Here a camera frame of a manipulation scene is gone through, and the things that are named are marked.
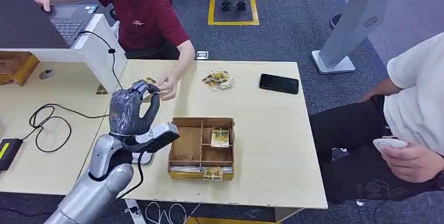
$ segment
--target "silver robotic arm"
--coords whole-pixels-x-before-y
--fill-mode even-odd
[[[152,94],[151,105],[140,118],[141,100],[146,91]],[[158,92],[154,85],[139,81],[130,89],[121,89],[112,95],[109,134],[97,139],[88,170],[45,224],[93,223],[131,182],[132,153],[155,153],[179,137],[177,127],[169,122],[151,128],[160,106]],[[148,131],[150,140],[145,143],[135,140],[135,135]]]

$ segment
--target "person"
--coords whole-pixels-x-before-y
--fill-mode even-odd
[[[327,200],[404,200],[444,189],[444,33],[387,64],[388,78],[361,102],[310,116]],[[396,137],[403,149],[373,140]],[[349,155],[332,161],[332,148]]]
[[[34,0],[44,10],[50,11],[52,2],[81,0]],[[118,41],[129,52],[158,48],[162,38],[177,47],[179,60],[175,67],[163,74],[156,85],[162,100],[176,95],[177,82],[194,61],[195,51],[190,38],[182,28],[170,0],[98,0],[103,6],[113,4],[120,21]]]

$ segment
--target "power strip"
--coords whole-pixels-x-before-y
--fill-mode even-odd
[[[136,207],[136,212],[129,212],[131,214],[132,221],[135,224],[147,224],[145,221],[145,218],[143,217],[142,211],[139,209],[139,204],[137,204],[137,201],[135,199],[125,199],[125,203],[128,206],[128,209],[131,209],[131,207]]]

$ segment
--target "laptop keyboard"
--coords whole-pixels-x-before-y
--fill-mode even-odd
[[[75,32],[82,25],[83,20],[53,19],[51,22],[64,39],[70,39],[76,35]]]

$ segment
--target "logo on shirt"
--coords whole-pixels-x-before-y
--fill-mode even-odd
[[[139,20],[134,20],[134,21],[132,22],[132,24],[136,25],[136,27],[137,27],[137,26],[142,26],[142,25],[144,25],[145,23],[142,23],[142,22],[139,21]]]

